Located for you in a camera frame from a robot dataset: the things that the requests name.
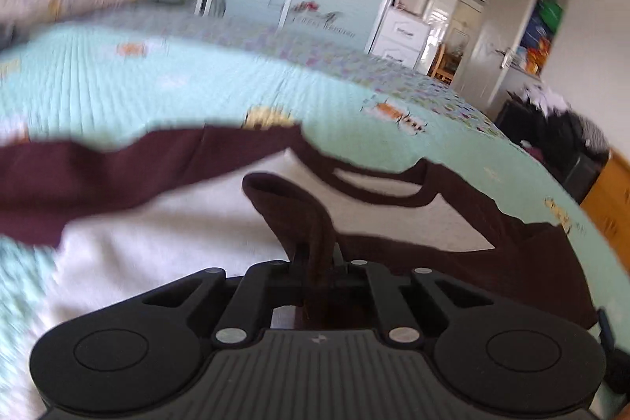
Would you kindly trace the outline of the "white room door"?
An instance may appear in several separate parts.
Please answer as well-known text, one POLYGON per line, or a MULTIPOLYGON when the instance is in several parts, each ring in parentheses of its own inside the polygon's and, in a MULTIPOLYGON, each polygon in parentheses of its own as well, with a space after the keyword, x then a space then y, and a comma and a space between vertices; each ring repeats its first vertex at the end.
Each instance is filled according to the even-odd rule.
POLYGON ((486 112, 510 68, 536 0, 487 0, 482 20, 450 87, 486 112))

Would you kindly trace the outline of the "yellow wooden cabinet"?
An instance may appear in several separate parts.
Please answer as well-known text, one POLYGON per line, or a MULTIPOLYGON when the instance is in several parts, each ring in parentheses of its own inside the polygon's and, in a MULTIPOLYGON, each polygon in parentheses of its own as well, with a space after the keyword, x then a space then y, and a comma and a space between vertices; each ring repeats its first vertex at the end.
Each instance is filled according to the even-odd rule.
POLYGON ((630 167, 612 150, 596 182, 581 203, 626 272, 630 268, 630 167))

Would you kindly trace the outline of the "dark clothes pile on chair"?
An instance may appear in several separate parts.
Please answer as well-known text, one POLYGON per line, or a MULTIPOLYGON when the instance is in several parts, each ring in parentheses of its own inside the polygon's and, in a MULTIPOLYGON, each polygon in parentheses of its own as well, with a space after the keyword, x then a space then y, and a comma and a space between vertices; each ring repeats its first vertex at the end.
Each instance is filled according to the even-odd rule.
POLYGON ((543 109, 508 95, 495 125, 528 151, 576 202, 583 202, 610 158, 610 145, 589 118, 573 110, 543 109))

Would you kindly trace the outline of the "maroon and grey sweatshirt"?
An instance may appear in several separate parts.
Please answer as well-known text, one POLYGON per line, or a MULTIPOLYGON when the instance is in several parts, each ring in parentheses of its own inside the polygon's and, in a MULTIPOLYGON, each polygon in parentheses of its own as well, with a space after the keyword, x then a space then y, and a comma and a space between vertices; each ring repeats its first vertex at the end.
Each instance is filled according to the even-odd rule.
POLYGON ((324 206, 268 173, 243 189, 291 249, 309 247, 302 306, 250 345, 213 332, 243 275, 202 268, 46 331, 29 372, 43 419, 587 419, 606 360, 591 327, 434 268, 404 274, 420 346, 332 328, 333 250, 314 265, 324 206))

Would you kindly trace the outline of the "mint quilted bee bedspread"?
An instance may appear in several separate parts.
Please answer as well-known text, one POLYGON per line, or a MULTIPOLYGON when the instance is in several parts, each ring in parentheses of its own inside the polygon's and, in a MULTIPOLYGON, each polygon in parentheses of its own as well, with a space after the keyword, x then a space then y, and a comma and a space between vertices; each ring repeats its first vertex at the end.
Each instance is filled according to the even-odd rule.
POLYGON ((56 23, 1 56, 1 414, 45 411, 39 337, 202 270, 291 249, 243 189, 262 172, 323 206, 327 253, 434 268, 629 344, 629 279, 556 180, 456 99, 355 51, 287 59, 105 20, 56 23))

